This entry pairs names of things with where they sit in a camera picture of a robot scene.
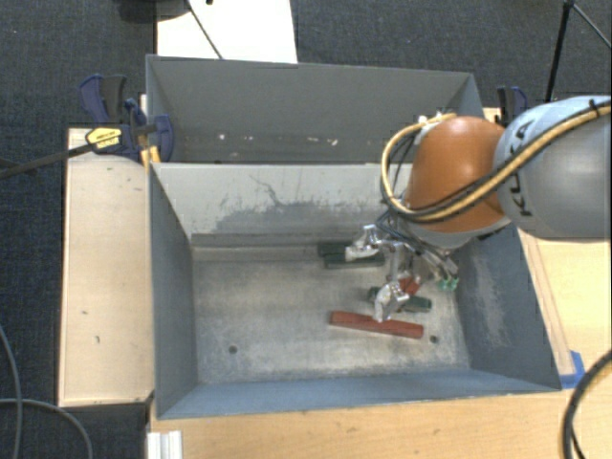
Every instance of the green object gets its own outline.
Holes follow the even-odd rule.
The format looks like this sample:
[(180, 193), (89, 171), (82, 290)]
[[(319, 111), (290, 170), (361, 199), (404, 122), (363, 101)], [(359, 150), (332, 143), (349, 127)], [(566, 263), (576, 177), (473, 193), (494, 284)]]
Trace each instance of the green object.
[(455, 289), (457, 289), (458, 283), (459, 277), (450, 277), (440, 280), (438, 282), (438, 287), (443, 291), (454, 291)]
[(356, 269), (359, 267), (381, 267), (384, 265), (384, 255), (377, 253), (367, 258), (357, 258), (347, 262), (343, 253), (329, 253), (323, 256), (325, 269)]
[(358, 267), (380, 267), (384, 265), (384, 255), (380, 252), (367, 258), (358, 258), (352, 262), (347, 262), (344, 257), (346, 247), (351, 245), (351, 241), (337, 243), (317, 244), (318, 256), (323, 257), (325, 269), (350, 269)]

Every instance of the black cable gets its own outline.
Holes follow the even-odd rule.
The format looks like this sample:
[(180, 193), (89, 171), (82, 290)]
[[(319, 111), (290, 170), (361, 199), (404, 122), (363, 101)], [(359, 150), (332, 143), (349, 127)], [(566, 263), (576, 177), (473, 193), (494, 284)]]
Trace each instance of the black cable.
[(11, 168), (7, 168), (4, 171), (1, 171), (0, 180), (14, 177), (15, 175), (19, 175), (20, 173), (28, 173), (30, 171), (40, 168), (41, 166), (47, 166), (49, 164), (55, 164), (57, 162), (62, 162), (64, 160), (68, 160), (69, 158), (74, 158), (78, 155), (89, 153), (91, 150), (92, 150), (92, 145), (88, 143), (88, 144), (84, 144), (83, 146), (79, 146), (77, 148), (69, 149), (67, 151), (60, 151), (59, 153), (54, 153), (53, 155), (48, 155), (46, 157), (39, 158), (37, 160), (32, 160), (31, 162), (27, 162), (24, 164), (18, 164)]
[(77, 418), (71, 415), (65, 409), (60, 408), (59, 406), (55, 406), (54, 404), (40, 402), (38, 400), (28, 400), (24, 399), (21, 394), (21, 382), (19, 381), (19, 372), (17, 370), (17, 362), (15, 361), (15, 355), (12, 352), (11, 345), (9, 344), (9, 339), (7, 339), (7, 335), (4, 333), (4, 329), (2, 325), (0, 325), (0, 339), (2, 340), (2, 344), (7, 353), (7, 358), (9, 359), (9, 364), (11, 366), (12, 379), (14, 381), (15, 387), (15, 398), (3, 398), (0, 399), (0, 405), (2, 404), (16, 404), (17, 405), (17, 425), (15, 431), (15, 443), (12, 450), (13, 459), (19, 458), (19, 450), (21, 449), (21, 437), (23, 432), (23, 405), (26, 404), (28, 406), (35, 406), (39, 408), (44, 408), (47, 410), (51, 410), (55, 413), (59, 413), (62, 417), (68, 420), (80, 433), (81, 437), (83, 437), (83, 441), (87, 447), (87, 457), (89, 459), (94, 458), (94, 448), (92, 446), (92, 441), (89, 438), (87, 430), (83, 427)]
[(572, 452), (572, 435), (574, 434), (574, 416), (576, 415), (576, 411), (584, 396), (584, 393), (589, 388), (593, 380), (600, 374), (603, 368), (612, 361), (612, 350), (608, 350), (608, 352), (603, 355), (593, 367), (591, 367), (582, 379), (580, 379), (579, 383), (576, 385), (576, 389), (574, 389), (574, 393), (572, 394), (572, 398), (570, 399), (570, 403), (567, 405), (567, 409), (565, 410), (565, 415), (563, 416), (563, 425), (562, 425), (562, 444), (563, 444), (563, 457), (564, 459), (573, 459), (574, 454)]
[[(15, 398), (0, 399), (0, 404), (14, 404), (15, 402)], [(89, 434), (87, 433), (87, 430), (85, 430), (85, 427), (74, 415), (70, 414), (68, 411), (63, 408), (60, 408), (59, 406), (55, 406), (54, 404), (50, 403), (40, 402), (38, 400), (24, 399), (23, 404), (27, 404), (28, 406), (33, 406), (37, 408), (43, 408), (52, 411), (53, 413), (58, 413), (60, 416), (68, 420), (68, 422), (70, 422), (76, 428), (76, 430), (78, 430), (78, 433), (80, 433), (80, 436), (83, 438), (83, 442), (87, 447), (87, 457), (89, 459), (94, 459), (94, 447), (92, 446), (92, 440), (89, 438)]]
[(210, 36), (208, 35), (207, 30), (204, 29), (204, 25), (202, 24), (202, 21), (200, 21), (200, 17), (198, 17), (198, 15), (195, 12), (195, 10), (193, 9), (193, 7), (191, 7), (191, 2), (189, 2), (189, 0), (185, 0), (185, 4), (187, 5), (188, 10), (191, 12), (191, 15), (193, 15), (193, 18), (195, 19), (195, 21), (198, 23), (198, 27), (200, 28), (200, 31), (202, 31), (202, 34), (204, 35), (204, 37), (208, 41), (208, 44), (210, 45), (210, 47), (212, 48), (214, 53), (217, 55), (217, 57), (219, 59), (224, 59), (221, 56), (221, 53), (219, 53), (219, 50), (217, 49), (217, 47), (212, 42), (212, 39), (210, 39)]
[(7, 334), (4, 333), (2, 325), (0, 325), (0, 339), (4, 346), (4, 350), (9, 359), (9, 366), (11, 367), (12, 381), (15, 388), (15, 403), (17, 404), (17, 423), (15, 427), (15, 443), (12, 448), (12, 459), (19, 458), (19, 449), (21, 448), (21, 435), (23, 430), (23, 396), (21, 394), (21, 382), (19, 381), (19, 372), (17, 371), (17, 362), (15, 361), (15, 355), (12, 352), (11, 344), (7, 339)]
[(573, 6), (574, 10), (576, 11), (576, 13), (582, 17), (582, 19), (584, 20), (584, 22), (586, 22), (593, 31), (595, 31), (595, 34), (598, 35), (600, 37), (600, 39), (605, 43), (605, 45), (612, 49), (612, 44), (610, 43), (609, 39), (607, 39), (607, 37), (605, 37), (605, 35), (603, 35), (603, 32), (600, 31), (600, 29), (595, 25), (595, 23), (586, 15), (586, 13), (584, 13), (584, 11), (577, 5), (574, 4)]
[(410, 153), (410, 150), (412, 149), (412, 145), (414, 144), (414, 140), (416, 139), (416, 136), (414, 135), (410, 135), (407, 138), (407, 142), (405, 145), (405, 150), (404, 153), (402, 154), (402, 157), (398, 160), (398, 166), (395, 170), (395, 176), (393, 177), (393, 190), (395, 191), (395, 186), (398, 183), (398, 178), (400, 177), (400, 170), (402, 169), (402, 165), (404, 165), (405, 159), (408, 156), (408, 153)]
[(572, 445), (574, 446), (574, 450), (576, 451), (576, 454), (578, 455), (579, 459), (586, 459), (586, 457), (584, 456), (584, 452), (582, 452), (582, 449), (580, 448), (580, 444), (578, 442), (578, 437), (576, 436), (576, 432), (574, 431), (574, 427), (572, 426)]

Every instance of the red block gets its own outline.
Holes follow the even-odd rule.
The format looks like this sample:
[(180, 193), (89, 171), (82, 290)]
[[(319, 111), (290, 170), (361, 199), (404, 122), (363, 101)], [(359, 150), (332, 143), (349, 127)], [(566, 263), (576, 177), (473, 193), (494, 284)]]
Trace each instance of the red block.
[(357, 313), (347, 313), (345, 311), (332, 312), (329, 322), (334, 326), (363, 330), (365, 332), (384, 333), (408, 339), (420, 339), (423, 336), (423, 325), (393, 319), (379, 323), (372, 317)]

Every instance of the wooden table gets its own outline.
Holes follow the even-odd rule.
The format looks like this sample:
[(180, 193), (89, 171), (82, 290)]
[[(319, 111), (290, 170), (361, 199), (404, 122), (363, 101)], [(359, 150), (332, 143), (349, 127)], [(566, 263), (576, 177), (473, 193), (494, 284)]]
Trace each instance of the wooden table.
[[(610, 347), (608, 244), (537, 242), (570, 347), (590, 366)], [(570, 391), (422, 404), (205, 419), (152, 420), (183, 432), (184, 457), (556, 458)], [(612, 450), (612, 380), (598, 380), (576, 418), (590, 457)]]

